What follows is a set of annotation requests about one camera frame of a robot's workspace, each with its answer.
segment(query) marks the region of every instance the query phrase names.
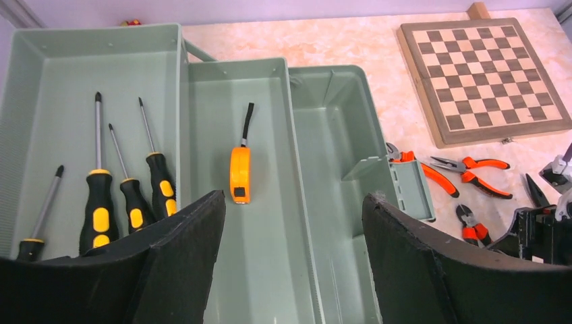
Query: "tape measure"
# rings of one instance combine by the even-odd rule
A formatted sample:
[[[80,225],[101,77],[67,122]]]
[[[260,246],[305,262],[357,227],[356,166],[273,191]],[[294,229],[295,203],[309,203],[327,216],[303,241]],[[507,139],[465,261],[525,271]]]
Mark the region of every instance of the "tape measure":
[[[249,103],[240,146],[233,148],[231,153],[230,188],[237,204],[250,204],[250,148],[246,146],[246,136],[253,110],[254,104]]]

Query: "gray toolbox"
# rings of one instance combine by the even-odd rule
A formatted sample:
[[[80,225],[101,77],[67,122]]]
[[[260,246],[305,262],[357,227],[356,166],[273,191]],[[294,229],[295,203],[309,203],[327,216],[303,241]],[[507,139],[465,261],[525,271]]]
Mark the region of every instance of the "gray toolbox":
[[[188,52],[202,63],[189,63]],[[0,110],[0,255],[29,235],[54,169],[65,165],[43,230],[44,259],[78,255],[94,168],[93,97],[103,95],[130,173],[150,200],[146,101],[155,145],[176,179],[180,209],[228,190],[249,102],[252,201],[227,193],[225,229],[205,323],[377,323],[361,226],[369,192],[434,219],[417,161],[389,163],[363,71],[288,68],[282,58],[214,61],[178,24],[19,30]],[[108,132],[116,218],[127,234],[121,167]]]

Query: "pink marble surface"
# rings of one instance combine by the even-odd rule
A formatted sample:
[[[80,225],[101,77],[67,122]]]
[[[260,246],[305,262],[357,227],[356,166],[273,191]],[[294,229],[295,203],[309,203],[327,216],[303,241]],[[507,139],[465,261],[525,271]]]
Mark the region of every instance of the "pink marble surface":
[[[572,110],[572,44],[549,9],[493,11],[492,18],[517,18],[548,71],[565,106]],[[529,173],[555,203],[557,192],[538,172],[572,141],[572,132],[517,140],[511,144],[479,144],[439,150],[429,133],[411,76],[401,54],[396,30],[406,22],[466,20],[466,13],[431,15],[296,20],[186,26],[183,36],[219,60],[285,57],[289,66],[356,64],[364,69],[373,94],[384,137],[401,150],[413,150],[421,161],[430,155],[462,159],[502,159],[512,165],[507,171],[477,169],[497,188],[513,193],[512,200],[489,198],[459,176],[444,171],[461,196],[453,199],[428,180],[437,220],[431,226],[456,238],[461,224],[454,212],[456,204],[473,209],[490,229],[492,239],[501,236],[510,224],[515,208],[531,206],[522,182]]]

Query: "metal rod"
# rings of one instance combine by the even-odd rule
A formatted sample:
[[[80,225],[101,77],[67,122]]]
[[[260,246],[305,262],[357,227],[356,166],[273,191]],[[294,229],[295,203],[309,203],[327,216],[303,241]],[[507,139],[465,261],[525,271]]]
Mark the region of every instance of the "metal rod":
[[[127,176],[127,169],[125,168],[125,163],[123,163],[123,157],[121,156],[121,151],[119,150],[119,145],[117,143],[117,139],[115,138],[113,126],[111,124],[109,124],[109,131],[111,132],[111,138],[113,139],[113,144],[115,145],[115,150],[117,151],[117,155],[119,155],[119,162],[121,163],[123,174],[125,175],[125,178],[128,179],[129,176]]]
[[[571,158],[572,158],[572,143],[570,144],[570,146],[568,146],[568,149],[566,150],[566,153],[564,153],[562,160],[564,160],[565,162],[570,162]]]
[[[143,100],[139,97],[139,107],[141,107],[141,114],[143,115],[143,122],[145,123],[145,129],[147,130],[147,137],[149,137],[149,145],[151,146],[151,152],[155,152],[155,146],[153,146],[153,139],[151,138],[151,131],[149,130],[149,124],[147,124],[147,116],[145,116],[145,108],[143,108]]]
[[[101,169],[101,93],[95,94],[95,165]]]
[[[61,181],[61,175],[63,174],[63,165],[60,165],[55,172],[55,177],[52,180],[52,184],[50,185],[50,189],[48,190],[48,195],[42,204],[42,209],[40,209],[40,216],[38,216],[38,221],[34,226],[34,231],[32,232],[31,238],[37,238],[40,230],[42,229],[42,225],[44,223],[44,219],[46,215],[48,215],[48,211],[52,205],[55,193],[57,191],[57,187],[59,182]]]

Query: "checkered pattern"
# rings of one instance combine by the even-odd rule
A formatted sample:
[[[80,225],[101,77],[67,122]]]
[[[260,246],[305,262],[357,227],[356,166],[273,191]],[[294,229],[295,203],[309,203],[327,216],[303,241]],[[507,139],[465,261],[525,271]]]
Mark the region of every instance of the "checkered pattern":
[[[450,131],[563,118],[514,27],[413,36]]]

